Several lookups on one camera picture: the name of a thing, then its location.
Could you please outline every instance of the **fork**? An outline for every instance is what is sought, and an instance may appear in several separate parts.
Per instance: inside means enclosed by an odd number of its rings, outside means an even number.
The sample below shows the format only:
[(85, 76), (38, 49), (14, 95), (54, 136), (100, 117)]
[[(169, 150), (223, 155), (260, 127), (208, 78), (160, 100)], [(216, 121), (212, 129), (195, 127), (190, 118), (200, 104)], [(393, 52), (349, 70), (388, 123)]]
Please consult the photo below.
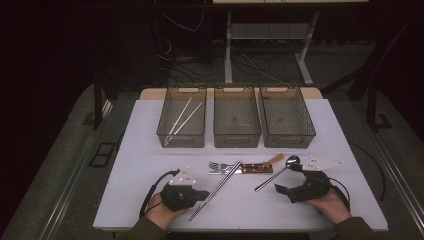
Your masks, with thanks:
[(229, 165), (225, 163), (214, 163), (209, 162), (209, 167), (216, 171), (226, 171), (230, 170), (234, 165)]

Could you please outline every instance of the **utensil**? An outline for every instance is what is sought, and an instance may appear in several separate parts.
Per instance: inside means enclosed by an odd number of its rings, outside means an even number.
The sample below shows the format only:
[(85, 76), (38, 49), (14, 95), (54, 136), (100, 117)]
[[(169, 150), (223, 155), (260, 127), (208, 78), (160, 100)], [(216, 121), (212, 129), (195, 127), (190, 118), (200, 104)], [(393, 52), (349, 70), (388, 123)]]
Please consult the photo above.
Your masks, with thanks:
[(212, 168), (213, 170), (216, 170), (216, 171), (225, 171), (225, 170), (228, 170), (229, 168), (232, 168), (233, 166), (234, 165), (225, 164), (225, 163), (209, 162), (209, 168)]
[[(224, 175), (229, 174), (231, 170), (212, 170), (208, 172), (209, 175)], [(242, 174), (243, 170), (237, 169), (233, 174)]]
[(184, 125), (188, 122), (188, 120), (190, 120), (190, 118), (196, 113), (197, 109), (200, 108), (200, 106), (202, 105), (203, 102), (201, 102), (195, 109), (194, 111), (187, 117), (187, 119), (181, 124), (181, 126), (173, 133), (172, 131), (174, 131), (175, 127), (177, 126), (178, 122), (180, 121), (181, 117), (183, 116), (185, 110), (187, 109), (188, 105), (191, 102), (192, 97), (190, 97), (190, 99), (188, 100), (188, 102), (186, 103), (185, 107), (183, 108), (183, 110), (181, 111), (180, 115), (177, 118), (177, 121), (175, 121), (174, 126), (172, 126), (171, 131), (169, 131), (168, 136), (165, 138), (165, 147), (168, 146), (168, 144), (172, 141), (173, 136), (177, 135), (178, 132), (181, 130), (181, 128), (184, 127)]
[(219, 182), (218, 186), (216, 186), (212, 190), (212, 192), (205, 199), (205, 201), (203, 201), (203, 203), (199, 206), (199, 208), (197, 208), (197, 210), (193, 213), (193, 215), (190, 217), (188, 222), (191, 222), (191, 220), (193, 220), (193, 218), (196, 217), (196, 215), (200, 212), (200, 210), (202, 210), (202, 208), (211, 200), (211, 198), (216, 194), (216, 192), (218, 192), (218, 190), (221, 189), (221, 187), (224, 185), (224, 183), (226, 183), (228, 181), (228, 179), (234, 174), (234, 172), (237, 170), (237, 168), (240, 167), (241, 163), (242, 163), (242, 161), (237, 161), (234, 164), (234, 167), (231, 169), (230, 173), (225, 175), (225, 177)]
[(255, 192), (258, 192), (259, 190), (264, 188), (268, 183), (272, 182), (272, 180), (274, 180), (278, 175), (280, 175), (282, 172), (284, 172), (290, 166), (299, 165), (299, 164), (300, 164), (300, 158), (298, 156), (295, 156), (295, 155), (290, 156), (286, 161), (286, 166), (283, 169), (281, 169), (280, 171), (278, 171), (276, 174), (274, 174), (272, 177), (270, 177), (268, 180), (263, 182), (261, 185), (257, 186), (255, 188)]

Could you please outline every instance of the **chopsticks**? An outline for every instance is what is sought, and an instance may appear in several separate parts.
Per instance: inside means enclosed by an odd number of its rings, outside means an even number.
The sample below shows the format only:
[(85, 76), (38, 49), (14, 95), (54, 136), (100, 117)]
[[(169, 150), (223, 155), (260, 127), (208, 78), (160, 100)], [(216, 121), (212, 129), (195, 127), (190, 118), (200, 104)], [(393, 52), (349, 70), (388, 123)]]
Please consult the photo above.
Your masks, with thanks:
[(276, 178), (278, 175), (280, 175), (282, 172), (284, 172), (287, 169), (287, 167), (281, 169), (280, 171), (278, 171), (276, 174), (272, 175), (272, 177), (270, 177), (268, 180), (266, 180), (265, 182), (263, 182), (261, 185), (257, 186), (255, 188), (255, 192), (258, 192), (259, 190), (261, 190), (262, 188), (264, 188), (268, 183), (272, 182), (272, 180), (274, 180), (274, 178)]
[(212, 192), (209, 194), (209, 196), (203, 201), (203, 203), (199, 206), (199, 208), (196, 209), (196, 211), (193, 213), (193, 215), (190, 217), (188, 222), (191, 222), (194, 217), (202, 210), (202, 208), (211, 200), (211, 198), (218, 192), (218, 190), (224, 185), (225, 182), (228, 181), (228, 179), (237, 171), (237, 169), (240, 167), (242, 161), (237, 161), (234, 164), (234, 167), (231, 169), (231, 171), (225, 175), (225, 177), (219, 182), (219, 184), (212, 190)]
[(174, 129), (175, 129), (175, 127), (177, 126), (177, 124), (178, 124), (178, 122), (180, 121), (180, 119), (181, 119), (181, 117), (183, 116), (183, 114), (184, 114), (184, 112), (185, 112), (185, 110), (187, 109), (187, 107), (188, 107), (188, 105), (190, 104), (190, 102), (191, 102), (191, 99), (192, 99), (193, 97), (190, 97), (190, 99), (188, 100), (188, 102), (186, 103), (186, 105), (185, 105), (185, 107), (183, 108), (183, 110), (181, 111), (181, 113), (180, 113), (180, 115), (178, 116), (178, 118), (177, 118), (177, 121), (175, 121), (175, 124), (174, 124), (174, 126), (172, 126), (172, 128), (171, 128), (171, 131), (169, 131), (169, 133), (168, 133), (168, 136), (165, 138), (165, 142), (164, 142), (164, 145), (165, 145), (165, 147), (166, 146), (168, 146), (168, 144), (172, 141), (172, 139), (173, 139), (173, 137), (172, 136), (175, 136), (175, 135), (177, 135), (178, 134), (178, 132), (181, 130), (181, 128), (183, 128), (184, 127), (184, 125), (188, 122), (188, 120), (190, 120), (190, 118), (196, 113), (196, 111), (197, 111), (197, 109), (199, 109), (200, 108), (200, 106), (203, 104), (203, 102), (201, 102), (201, 103), (199, 103), (199, 105), (194, 109), (194, 111), (187, 117), (187, 119), (181, 124), (181, 126), (175, 131), (175, 132), (173, 132), (174, 131)]

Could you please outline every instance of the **metal frame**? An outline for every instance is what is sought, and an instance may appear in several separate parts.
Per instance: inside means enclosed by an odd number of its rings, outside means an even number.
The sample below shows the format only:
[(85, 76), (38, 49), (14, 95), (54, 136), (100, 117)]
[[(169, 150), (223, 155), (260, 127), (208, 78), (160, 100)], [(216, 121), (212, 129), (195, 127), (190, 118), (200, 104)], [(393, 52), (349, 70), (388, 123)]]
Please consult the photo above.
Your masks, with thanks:
[[(309, 74), (308, 67), (305, 63), (306, 53), (308, 52), (309, 45), (312, 40), (312, 36), (315, 31), (315, 26), (317, 24), (319, 17), (319, 11), (315, 11), (312, 14), (311, 21), (308, 24), (308, 28), (306, 30), (306, 35), (303, 38), (303, 46), (299, 53), (295, 53), (295, 59), (297, 65), (299, 67), (300, 73), (302, 74), (303, 80), (306, 85), (313, 85), (313, 81), (311, 75)], [(231, 67), (231, 39), (238, 39), (237, 36), (233, 36), (232, 34), (233, 24), (231, 21), (231, 12), (228, 12), (227, 18), (227, 38), (226, 38), (226, 51), (225, 51), (225, 82), (232, 83), (232, 67)], [(272, 36), (267, 37), (267, 39), (281, 39), (281, 38), (273, 38)]]
[[(111, 102), (106, 101), (103, 106), (102, 119), (107, 119), (110, 112), (112, 111), (113, 105)], [(93, 153), (94, 146), (99, 141), (99, 135), (102, 133), (105, 124), (99, 123), (97, 131), (93, 131), (87, 138), (81, 155), (72, 171), (71, 176), (68, 179), (60, 197), (55, 203), (53, 210), (50, 214), (49, 220), (44, 226), (43, 232), (39, 236), (39, 240), (55, 239), (56, 233), (59, 230), (60, 224), (65, 217), (66, 211), (68, 210), (71, 200), (78, 189), (78, 184), (81, 181), (85, 169), (88, 167), (90, 162), (90, 156)]]
[(283, 10), (298, 9), (339, 9), (340, 7), (359, 7), (367, 2), (326, 2), (326, 3), (252, 3), (252, 4), (207, 4), (207, 5), (149, 5), (146, 3), (124, 3), (116, 1), (113, 3), (92, 3), (84, 1), (78, 4), (80, 10), (84, 11), (125, 11), (127, 13), (156, 14), (163, 12), (280, 12)]
[(389, 175), (390, 179), (393, 181), (393, 185), (395, 186), (400, 197), (405, 203), (405, 206), (408, 209), (415, 224), (417, 225), (418, 230), (420, 231), (421, 235), (424, 236), (423, 206), (418, 201), (415, 194), (412, 192), (411, 188), (409, 187), (409, 184), (406, 182), (406, 179), (403, 177), (402, 173), (400, 172), (400, 169), (397, 167), (395, 161), (393, 160), (393, 157), (390, 155), (378, 132), (375, 131), (374, 127), (371, 126), (368, 120), (361, 121), (361, 123), (378, 150), (378, 153), (381, 157), (380, 163), (382, 167)]

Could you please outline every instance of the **person's hand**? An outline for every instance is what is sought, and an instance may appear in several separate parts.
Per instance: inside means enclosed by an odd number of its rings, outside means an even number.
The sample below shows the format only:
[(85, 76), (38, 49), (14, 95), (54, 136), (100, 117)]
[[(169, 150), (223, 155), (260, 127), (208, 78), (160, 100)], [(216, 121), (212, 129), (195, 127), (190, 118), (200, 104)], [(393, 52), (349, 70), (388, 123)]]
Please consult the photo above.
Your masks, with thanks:
[(169, 225), (171, 225), (172, 221), (174, 221), (176, 217), (182, 215), (187, 211), (187, 209), (183, 209), (176, 212), (169, 210), (162, 203), (162, 198), (160, 197), (159, 193), (153, 195), (153, 197), (149, 201), (147, 209), (150, 210), (148, 210), (144, 216), (156, 225), (158, 225), (164, 231), (168, 228)]
[(303, 203), (318, 209), (318, 211), (324, 214), (335, 225), (352, 217), (339, 195), (333, 189), (330, 189), (327, 195), (321, 198), (308, 200)]

